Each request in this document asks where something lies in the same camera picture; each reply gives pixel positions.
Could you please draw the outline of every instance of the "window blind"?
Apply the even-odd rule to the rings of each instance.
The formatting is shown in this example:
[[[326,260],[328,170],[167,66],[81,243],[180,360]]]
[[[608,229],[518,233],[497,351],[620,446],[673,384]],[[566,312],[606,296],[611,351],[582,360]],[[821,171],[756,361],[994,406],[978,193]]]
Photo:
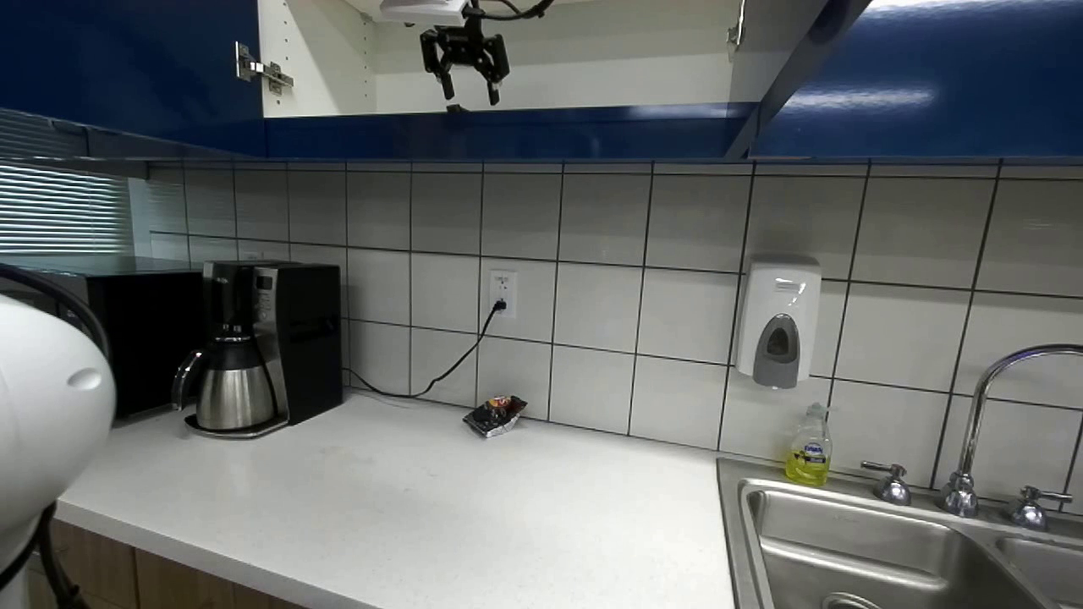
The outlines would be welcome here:
[[[29,165],[0,165],[0,256],[131,254],[128,187]]]

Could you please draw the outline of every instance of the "faucet handle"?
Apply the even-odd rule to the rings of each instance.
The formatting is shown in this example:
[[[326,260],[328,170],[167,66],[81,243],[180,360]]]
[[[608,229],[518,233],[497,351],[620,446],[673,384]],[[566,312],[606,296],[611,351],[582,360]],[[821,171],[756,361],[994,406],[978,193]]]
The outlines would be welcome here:
[[[901,462],[858,462],[864,470],[885,475],[882,483],[877,483],[877,497],[891,503],[911,503],[911,488],[905,483],[908,467]]]
[[[1023,488],[1020,499],[1009,503],[1009,518],[1015,525],[1023,525],[1023,527],[1046,530],[1048,518],[1046,518],[1046,506],[1040,499],[1072,503],[1070,495],[1048,495],[1048,489],[1040,489],[1040,488]]]

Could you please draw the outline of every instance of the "white countertop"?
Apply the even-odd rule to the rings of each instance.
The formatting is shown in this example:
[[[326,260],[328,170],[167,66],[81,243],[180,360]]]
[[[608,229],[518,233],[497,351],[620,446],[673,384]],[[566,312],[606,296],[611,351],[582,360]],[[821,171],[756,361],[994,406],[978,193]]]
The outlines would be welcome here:
[[[352,396],[263,440],[110,432],[61,521],[301,607],[731,609],[711,452]]]

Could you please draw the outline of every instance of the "wall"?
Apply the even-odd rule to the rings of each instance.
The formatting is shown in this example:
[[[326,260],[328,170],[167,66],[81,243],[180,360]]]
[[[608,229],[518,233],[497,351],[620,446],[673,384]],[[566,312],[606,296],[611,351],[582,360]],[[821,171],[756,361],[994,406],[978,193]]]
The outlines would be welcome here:
[[[518,321],[432,393],[518,393],[533,419],[775,461],[812,402],[836,467],[950,475],[978,372],[1033,343],[1083,343],[1083,170],[1060,165],[238,165],[131,181],[137,250],[295,256],[344,272],[347,361],[419,389],[518,272]],[[741,268],[821,265],[814,380],[731,370]],[[1079,361],[990,384],[978,489],[1083,499]]]

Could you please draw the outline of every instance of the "small bottle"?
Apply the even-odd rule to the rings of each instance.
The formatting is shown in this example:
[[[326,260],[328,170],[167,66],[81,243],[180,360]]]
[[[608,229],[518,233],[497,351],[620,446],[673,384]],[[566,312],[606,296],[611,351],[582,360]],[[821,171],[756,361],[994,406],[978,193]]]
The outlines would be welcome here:
[[[791,483],[821,488],[828,461],[828,414],[821,402],[812,402],[791,432],[783,475]]]

